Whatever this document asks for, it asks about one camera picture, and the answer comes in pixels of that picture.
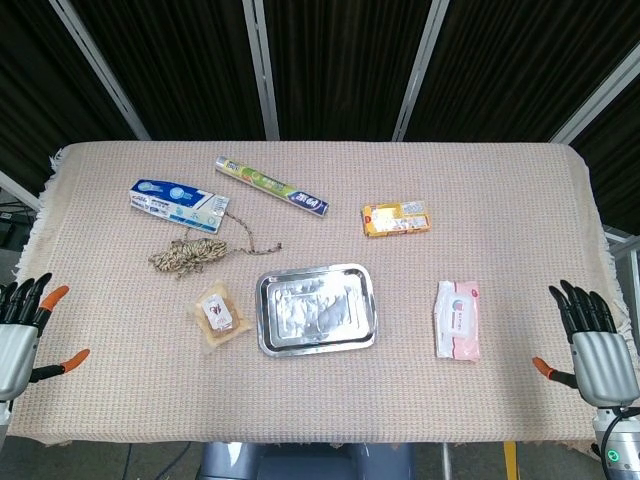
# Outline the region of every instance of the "metal tray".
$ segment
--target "metal tray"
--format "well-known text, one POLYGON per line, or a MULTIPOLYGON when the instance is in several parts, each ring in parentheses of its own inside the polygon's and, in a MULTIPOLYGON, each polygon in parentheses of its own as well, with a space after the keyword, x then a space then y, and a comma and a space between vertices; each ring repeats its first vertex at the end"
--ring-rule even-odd
POLYGON ((256 311, 258 344, 274 357, 365 348, 378 330, 371 278, 357 264, 266 273, 256 311))

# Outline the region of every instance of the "pink wet wipes package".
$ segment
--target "pink wet wipes package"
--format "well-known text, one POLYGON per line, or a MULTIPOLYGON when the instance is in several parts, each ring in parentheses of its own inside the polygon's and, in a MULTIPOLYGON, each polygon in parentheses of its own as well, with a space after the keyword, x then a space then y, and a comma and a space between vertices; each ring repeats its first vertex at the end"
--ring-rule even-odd
POLYGON ((477 299, 476 282, 438 283, 438 298, 433 309, 436 356, 472 362, 480 359, 477 299))

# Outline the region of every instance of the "twine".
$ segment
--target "twine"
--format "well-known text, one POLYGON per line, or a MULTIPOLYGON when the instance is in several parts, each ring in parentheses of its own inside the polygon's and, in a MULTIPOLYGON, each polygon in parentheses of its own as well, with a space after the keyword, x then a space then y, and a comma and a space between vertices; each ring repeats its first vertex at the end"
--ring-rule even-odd
POLYGON ((256 250, 253 232, 249 226, 233 216, 229 212, 227 217, 238 222, 249 236, 249 248, 235 248, 229 250, 227 242, 213 238, 199 238, 198 240, 188 240, 190 228, 184 233, 184 239, 174 240, 171 246, 164 252, 155 253, 149 257, 149 262, 159 272, 178 272, 178 278, 190 272, 202 272, 203 264, 215 262, 234 252, 244 252, 247 255, 267 255, 282 249, 282 244, 267 250, 256 250))

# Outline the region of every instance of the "robotic hand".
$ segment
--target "robotic hand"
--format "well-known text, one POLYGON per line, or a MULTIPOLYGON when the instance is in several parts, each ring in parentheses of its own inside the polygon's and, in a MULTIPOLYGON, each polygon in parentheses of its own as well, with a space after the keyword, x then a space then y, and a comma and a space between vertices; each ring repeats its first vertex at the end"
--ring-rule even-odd
POLYGON ((33 368, 38 342, 51 312, 69 291, 67 286, 59 287, 38 306, 49 280, 51 274, 47 273, 35 282, 30 278, 20 286, 11 283, 0 293, 0 450, 11 421, 13 400, 27 384, 67 373, 89 355, 85 349, 68 362, 33 368))
POLYGON ((607 480, 639 480, 640 421, 635 416, 640 408, 629 406, 640 397, 640 389, 627 344, 600 295, 565 280, 560 285, 564 294, 553 286, 549 290, 560 309, 575 375, 559 372, 538 357, 533 364, 549 380, 577 388, 598 408, 593 419, 598 445, 592 449, 607 480))

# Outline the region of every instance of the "food packet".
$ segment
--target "food packet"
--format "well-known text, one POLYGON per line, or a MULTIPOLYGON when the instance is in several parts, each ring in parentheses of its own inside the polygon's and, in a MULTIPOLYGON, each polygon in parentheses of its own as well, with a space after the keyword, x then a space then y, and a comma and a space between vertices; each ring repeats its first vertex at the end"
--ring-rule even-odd
POLYGON ((472 362, 480 359, 477 299, 476 282, 438 283, 438 298, 433 309, 437 357, 472 362))
POLYGON ((218 347, 242 332, 251 324, 236 306, 227 286, 217 281, 206 290, 193 308, 196 323, 204 333, 207 345, 218 347))

